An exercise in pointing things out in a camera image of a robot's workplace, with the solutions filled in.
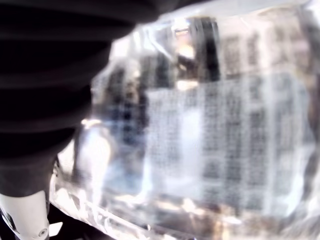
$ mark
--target screw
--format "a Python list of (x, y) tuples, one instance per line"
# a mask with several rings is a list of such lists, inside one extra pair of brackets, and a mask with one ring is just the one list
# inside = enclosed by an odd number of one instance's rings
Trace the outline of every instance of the screw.
[(43, 235), (45, 235), (47, 233), (47, 229), (45, 228), (45, 229), (42, 229), (41, 231), (40, 231), (40, 233), (39, 233), (39, 237), (42, 237)]

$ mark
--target white plastic part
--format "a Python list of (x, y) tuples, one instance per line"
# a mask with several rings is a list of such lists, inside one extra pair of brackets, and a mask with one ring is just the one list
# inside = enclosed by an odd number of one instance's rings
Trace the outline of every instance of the white plastic part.
[(49, 234), (44, 191), (26, 197), (0, 194), (0, 210), (5, 223), (20, 240), (45, 240)]

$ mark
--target clear plastic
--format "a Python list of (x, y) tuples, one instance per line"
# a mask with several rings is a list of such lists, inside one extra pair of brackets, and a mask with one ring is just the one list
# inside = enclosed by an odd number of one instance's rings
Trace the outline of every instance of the clear plastic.
[(257, 2), (117, 41), (51, 202), (118, 240), (320, 238), (319, 2)]

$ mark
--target black fabric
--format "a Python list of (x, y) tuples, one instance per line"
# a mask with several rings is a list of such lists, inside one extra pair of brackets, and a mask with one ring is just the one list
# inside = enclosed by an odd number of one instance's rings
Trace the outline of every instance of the black fabric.
[(196, 0), (0, 0), (0, 193), (45, 190), (112, 40)]

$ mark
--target plastic bag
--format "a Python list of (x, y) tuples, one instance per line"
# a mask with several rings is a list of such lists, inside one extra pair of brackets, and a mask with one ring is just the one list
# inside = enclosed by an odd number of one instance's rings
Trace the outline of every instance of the plastic bag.
[(317, 239), (318, 2), (258, 2), (115, 42), (51, 202), (115, 239)]

